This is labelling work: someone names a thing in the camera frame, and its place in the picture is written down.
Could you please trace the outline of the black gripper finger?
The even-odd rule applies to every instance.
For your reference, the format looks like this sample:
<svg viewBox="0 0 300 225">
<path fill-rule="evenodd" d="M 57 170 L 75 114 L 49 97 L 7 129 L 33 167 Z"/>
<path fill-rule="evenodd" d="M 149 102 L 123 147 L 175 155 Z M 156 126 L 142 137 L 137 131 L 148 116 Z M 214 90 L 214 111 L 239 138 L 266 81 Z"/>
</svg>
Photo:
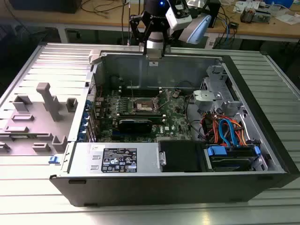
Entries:
<svg viewBox="0 0 300 225">
<path fill-rule="evenodd" d="M 145 25 L 145 31 L 140 32 L 138 30 L 139 23 L 142 22 Z M 141 15 L 131 15 L 129 19 L 129 25 L 131 27 L 133 36 L 136 41 L 143 44 L 143 55 L 147 54 L 147 41 L 150 36 L 150 14 L 142 13 Z"/>
<path fill-rule="evenodd" d="M 162 36 L 163 36 L 163 47 L 161 51 L 161 56 L 165 56 L 166 47 L 171 43 L 173 40 L 172 36 L 170 35 L 170 31 L 172 31 L 170 28 L 167 28 L 166 30 L 163 30 Z"/>
</svg>

